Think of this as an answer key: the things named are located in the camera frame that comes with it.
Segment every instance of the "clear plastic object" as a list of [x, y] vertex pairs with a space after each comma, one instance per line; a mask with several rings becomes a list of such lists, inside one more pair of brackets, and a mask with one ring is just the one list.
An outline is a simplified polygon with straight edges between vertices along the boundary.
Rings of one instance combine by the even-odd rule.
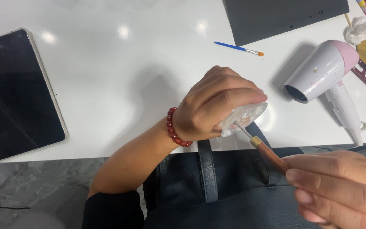
[[249, 126], [259, 116], [261, 116], [267, 107], [267, 103], [259, 103], [248, 104], [234, 109], [228, 117], [220, 122], [220, 126], [222, 128], [221, 136], [228, 137], [241, 130], [237, 125], [234, 124], [235, 121], [237, 121], [238, 124], [244, 128]]

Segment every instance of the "philips hair dryer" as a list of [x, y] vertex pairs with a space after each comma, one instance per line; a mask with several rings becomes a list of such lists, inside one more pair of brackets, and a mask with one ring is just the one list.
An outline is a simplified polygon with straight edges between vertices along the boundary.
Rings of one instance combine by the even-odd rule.
[[292, 98], [308, 103], [325, 94], [331, 108], [343, 126], [350, 130], [357, 146], [362, 146], [361, 122], [357, 109], [342, 83], [342, 78], [359, 61], [359, 55], [349, 44], [326, 41], [320, 44], [283, 85]]

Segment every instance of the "black sleeve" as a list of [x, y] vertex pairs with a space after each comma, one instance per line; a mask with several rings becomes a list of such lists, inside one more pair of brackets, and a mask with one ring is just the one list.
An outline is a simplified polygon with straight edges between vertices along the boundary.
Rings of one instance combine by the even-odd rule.
[[97, 193], [84, 206], [82, 229], [142, 229], [144, 214], [138, 192]]

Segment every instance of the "right hand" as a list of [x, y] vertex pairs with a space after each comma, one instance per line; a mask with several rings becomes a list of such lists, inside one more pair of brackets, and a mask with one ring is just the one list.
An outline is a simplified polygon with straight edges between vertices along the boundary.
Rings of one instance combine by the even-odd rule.
[[282, 158], [299, 212], [325, 229], [366, 229], [366, 157], [340, 150]]
[[232, 109], [267, 98], [252, 81], [230, 68], [214, 66], [180, 103], [173, 114], [173, 127], [185, 141], [215, 138], [221, 136], [220, 122]]

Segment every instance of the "hair dryer handle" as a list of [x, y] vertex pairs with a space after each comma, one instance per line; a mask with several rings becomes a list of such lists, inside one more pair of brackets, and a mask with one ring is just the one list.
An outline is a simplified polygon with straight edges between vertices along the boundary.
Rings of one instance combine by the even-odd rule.
[[342, 125], [349, 129], [357, 146], [362, 146], [361, 120], [345, 86], [337, 83], [325, 92], [328, 102]]

